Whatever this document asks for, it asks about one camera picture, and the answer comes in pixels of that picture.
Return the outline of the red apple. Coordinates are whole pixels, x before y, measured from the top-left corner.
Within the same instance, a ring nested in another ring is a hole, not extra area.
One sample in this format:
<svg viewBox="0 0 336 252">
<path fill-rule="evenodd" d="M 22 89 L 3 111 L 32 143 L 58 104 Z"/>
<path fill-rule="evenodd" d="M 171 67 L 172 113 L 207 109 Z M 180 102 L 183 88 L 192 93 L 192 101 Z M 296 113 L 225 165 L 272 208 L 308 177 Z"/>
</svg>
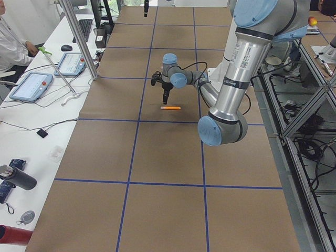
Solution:
<svg viewBox="0 0 336 252">
<path fill-rule="evenodd" d="M 309 16 L 309 18 L 308 18 L 308 25 L 309 26 L 312 26 L 312 27 L 316 26 L 317 23 L 318 23 L 318 21 L 317 21 L 317 19 L 315 17 Z"/>
</svg>

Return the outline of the red bottle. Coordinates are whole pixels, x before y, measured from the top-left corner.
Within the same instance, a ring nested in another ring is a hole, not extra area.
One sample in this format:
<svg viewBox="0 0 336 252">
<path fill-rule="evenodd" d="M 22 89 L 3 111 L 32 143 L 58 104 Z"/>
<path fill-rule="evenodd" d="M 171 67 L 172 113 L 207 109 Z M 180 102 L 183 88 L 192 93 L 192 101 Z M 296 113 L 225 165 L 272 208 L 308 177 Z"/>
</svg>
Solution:
<svg viewBox="0 0 336 252">
<path fill-rule="evenodd" d="M 32 234 L 31 230 L 1 225 L 1 244 L 26 246 Z"/>
</svg>

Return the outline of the clear plastic tray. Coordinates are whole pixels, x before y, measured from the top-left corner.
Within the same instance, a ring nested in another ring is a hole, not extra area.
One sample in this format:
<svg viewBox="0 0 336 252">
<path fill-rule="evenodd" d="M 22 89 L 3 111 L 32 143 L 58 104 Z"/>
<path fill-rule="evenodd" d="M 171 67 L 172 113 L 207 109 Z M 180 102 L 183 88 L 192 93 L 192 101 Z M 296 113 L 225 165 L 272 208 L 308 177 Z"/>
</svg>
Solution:
<svg viewBox="0 0 336 252">
<path fill-rule="evenodd" d="M 48 153 L 48 158 L 55 163 L 61 161 L 64 154 L 64 149 L 58 145 L 55 145 Z"/>
</svg>

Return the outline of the aluminium frame post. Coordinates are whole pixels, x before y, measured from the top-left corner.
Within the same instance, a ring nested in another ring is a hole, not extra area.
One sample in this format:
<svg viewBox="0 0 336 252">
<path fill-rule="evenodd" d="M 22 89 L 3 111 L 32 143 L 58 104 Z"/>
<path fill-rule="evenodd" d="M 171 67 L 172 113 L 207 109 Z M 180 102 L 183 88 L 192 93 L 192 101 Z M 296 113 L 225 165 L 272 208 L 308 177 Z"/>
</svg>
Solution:
<svg viewBox="0 0 336 252">
<path fill-rule="evenodd" d="M 93 63 L 93 59 L 91 58 L 91 53 L 87 46 L 87 42 L 85 41 L 84 35 L 79 26 L 76 14 L 74 13 L 72 4 L 69 0 L 59 0 L 59 3 L 65 13 L 69 27 L 72 31 L 74 38 L 76 39 L 76 43 L 80 49 L 80 52 L 83 55 L 86 66 L 91 74 L 92 80 L 96 80 L 98 77 L 98 73 Z"/>
</svg>

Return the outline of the white bowl on shelf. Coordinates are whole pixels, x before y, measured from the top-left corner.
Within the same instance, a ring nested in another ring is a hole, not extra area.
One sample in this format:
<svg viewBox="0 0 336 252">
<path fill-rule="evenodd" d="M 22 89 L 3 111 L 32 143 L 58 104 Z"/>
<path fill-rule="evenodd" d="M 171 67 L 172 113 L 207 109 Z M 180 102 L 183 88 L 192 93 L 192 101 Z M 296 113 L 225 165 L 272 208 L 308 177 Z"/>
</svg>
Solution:
<svg viewBox="0 0 336 252">
<path fill-rule="evenodd" d="M 281 65 L 282 61 L 280 58 L 276 57 L 276 56 L 268 56 L 265 58 L 265 62 L 268 64 L 268 65 L 271 65 L 271 66 L 279 66 Z"/>
</svg>

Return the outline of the seated person white shirt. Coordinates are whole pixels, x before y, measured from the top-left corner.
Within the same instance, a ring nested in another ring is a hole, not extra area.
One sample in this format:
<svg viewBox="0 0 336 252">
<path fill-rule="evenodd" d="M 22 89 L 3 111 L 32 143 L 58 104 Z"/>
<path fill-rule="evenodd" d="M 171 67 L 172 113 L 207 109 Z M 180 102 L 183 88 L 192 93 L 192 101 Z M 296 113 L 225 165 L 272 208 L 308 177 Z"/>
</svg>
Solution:
<svg viewBox="0 0 336 252">
<path fill-rule="evenodd" d="M 4 77 L 3 80 L 17 82 L 39 50 L 11 30 L 2 17 L 5 12 L 4 1 L 1 1 L 1 73 L 15 71 L 14 75 Z"/>
</svg>

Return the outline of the teach pendant tablet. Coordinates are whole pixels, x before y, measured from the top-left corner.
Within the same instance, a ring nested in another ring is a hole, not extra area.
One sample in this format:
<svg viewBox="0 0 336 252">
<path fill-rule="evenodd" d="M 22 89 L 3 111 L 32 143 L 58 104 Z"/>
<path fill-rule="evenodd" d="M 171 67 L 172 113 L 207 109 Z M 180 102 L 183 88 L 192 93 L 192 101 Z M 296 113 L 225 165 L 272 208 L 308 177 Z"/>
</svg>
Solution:
<svg viewBox="0 0 336 252">
<path fill-rule="evenodd" d="M 85 60 L 79 52 L 65 52 L 57 65 L 59 72 L 66 77 L 74 77 L 85 68 Z"/>
<path fill-rule="evenodd" d="M 35 101 L 48 89 L 53 75 L 48 73 L 29 73 L 9 95 L 13 100 Z"/>
</svg>

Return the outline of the orange marker pen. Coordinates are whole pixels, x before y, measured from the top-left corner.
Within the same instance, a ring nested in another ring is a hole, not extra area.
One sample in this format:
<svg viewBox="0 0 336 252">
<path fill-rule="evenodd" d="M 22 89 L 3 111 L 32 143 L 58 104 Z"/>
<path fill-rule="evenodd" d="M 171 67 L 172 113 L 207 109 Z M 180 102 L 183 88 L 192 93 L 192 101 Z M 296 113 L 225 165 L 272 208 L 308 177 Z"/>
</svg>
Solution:
<svg viewBox="0 0 336 252">
<path fill-rule="evenodd" d="M 161 110 L 181 110 L 179 106 L 161 106 Z"/>
</svg>

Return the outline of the round grey key tag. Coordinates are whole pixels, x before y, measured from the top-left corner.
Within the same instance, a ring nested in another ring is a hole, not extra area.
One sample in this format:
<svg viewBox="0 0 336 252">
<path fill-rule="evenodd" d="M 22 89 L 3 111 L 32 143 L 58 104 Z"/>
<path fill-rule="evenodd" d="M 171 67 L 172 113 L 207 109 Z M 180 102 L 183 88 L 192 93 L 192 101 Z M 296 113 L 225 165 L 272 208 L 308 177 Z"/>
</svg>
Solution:
<svg viewBox="0 0 336 252">
<path fill-rule="evenodd" d="M 24 212 L 21 215 L 20 220 L 18 220 L 16 224 L 17 225 L 21 225 L 21 224 L 27 225 L 31 223 L 34 220 L 34 218 L 35 218 L 35 212 L 32 210 L 29 210 L 29 211 Z"/>
</svg>

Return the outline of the black computer mouse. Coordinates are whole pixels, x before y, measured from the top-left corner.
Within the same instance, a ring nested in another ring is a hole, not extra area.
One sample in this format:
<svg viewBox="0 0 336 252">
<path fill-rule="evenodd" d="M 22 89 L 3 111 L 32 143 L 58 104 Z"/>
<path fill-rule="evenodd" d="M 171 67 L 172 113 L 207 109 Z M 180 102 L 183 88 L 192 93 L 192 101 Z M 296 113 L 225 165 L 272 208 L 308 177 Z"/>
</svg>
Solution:
<svg viewBox="0 0 336 252">
<path fill-rule="evenodd" d="M 61 51 L 72 51 L 72 46 L 71 45 L 62 45 L 60 48 Z"/>
</svg>

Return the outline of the small black square device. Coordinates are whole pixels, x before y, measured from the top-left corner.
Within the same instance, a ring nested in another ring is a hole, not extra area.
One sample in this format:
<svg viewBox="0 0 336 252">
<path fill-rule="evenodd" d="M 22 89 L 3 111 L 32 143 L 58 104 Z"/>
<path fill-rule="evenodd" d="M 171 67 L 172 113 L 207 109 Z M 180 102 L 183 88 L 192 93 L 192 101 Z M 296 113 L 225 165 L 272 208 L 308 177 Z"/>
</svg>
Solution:
<svg viewBox="0 0 336 252">
<path fill-rule="evenodd" d="M 37 133 L 41 138 L 45 138 L 45 137 L 48 135 L 48 132 L 45 131 L 44 129 L 39 129 L 36 133 Z"/>
</svg>

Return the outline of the black power adapter box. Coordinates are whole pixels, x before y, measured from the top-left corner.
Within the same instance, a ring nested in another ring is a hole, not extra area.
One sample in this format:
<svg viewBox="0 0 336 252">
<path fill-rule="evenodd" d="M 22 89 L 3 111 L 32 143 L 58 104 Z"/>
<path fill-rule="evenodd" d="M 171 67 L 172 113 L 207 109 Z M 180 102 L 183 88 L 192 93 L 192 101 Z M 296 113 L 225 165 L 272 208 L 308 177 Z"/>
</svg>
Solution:
<svg viewBox="0 0 336 252">
<path fill-rule="evenodd" d="M 105 48 L 106 44 L 110 38 L 111 35 L 111 27 L 110 25 L 103 25 L 100 26 L 96 30 L 96 38 L 95 38 L 95 44 L 97 48 Z"/>
</svg>

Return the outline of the black water bottle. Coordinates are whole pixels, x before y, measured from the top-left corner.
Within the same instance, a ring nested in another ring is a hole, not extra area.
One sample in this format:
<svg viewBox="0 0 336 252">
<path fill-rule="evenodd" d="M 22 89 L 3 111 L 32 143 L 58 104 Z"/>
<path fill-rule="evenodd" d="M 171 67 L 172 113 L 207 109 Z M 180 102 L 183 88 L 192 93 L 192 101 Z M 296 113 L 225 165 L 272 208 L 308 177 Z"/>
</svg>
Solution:
<svg viewBox="0 0 336 252">
<path fill-rule="evenodd" d="M 22 170 L 8 165 L 1 165 L 1 179 L 11 182 L 25 190 L 33 189 L 37 181 L 32 176 L 26 174 Z"/>
</svg>

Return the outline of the black keyboard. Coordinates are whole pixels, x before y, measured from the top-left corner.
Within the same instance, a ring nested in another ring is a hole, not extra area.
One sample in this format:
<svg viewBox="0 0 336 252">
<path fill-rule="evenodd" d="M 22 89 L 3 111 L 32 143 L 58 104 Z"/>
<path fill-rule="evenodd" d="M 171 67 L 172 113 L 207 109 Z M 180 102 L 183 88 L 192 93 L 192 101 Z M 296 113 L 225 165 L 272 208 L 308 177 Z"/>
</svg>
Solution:
<svg viewBox="0 0 336 252">
<path fill-rule="evenodd" d="M 79 27 L 82 31 L 85 41 L 89 40 L 91 27 L 92 27 L 92 19 L 80 19 L 78 20 Z"/>
</svg>

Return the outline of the near teach pendant tablet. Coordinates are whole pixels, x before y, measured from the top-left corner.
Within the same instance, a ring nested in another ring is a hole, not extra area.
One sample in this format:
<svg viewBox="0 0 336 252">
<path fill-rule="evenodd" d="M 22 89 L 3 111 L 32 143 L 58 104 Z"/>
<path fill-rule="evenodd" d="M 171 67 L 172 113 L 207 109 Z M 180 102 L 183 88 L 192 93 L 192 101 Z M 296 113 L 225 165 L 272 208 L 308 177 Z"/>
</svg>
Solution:
<svg viewBox="0 0 336 252">
<path fill-rule="evenodd" d="M 53 75 L 48 73 L 29 73 L 9 95 L 13 100 L 35 101 L 48 89 Z"/>
</svg>

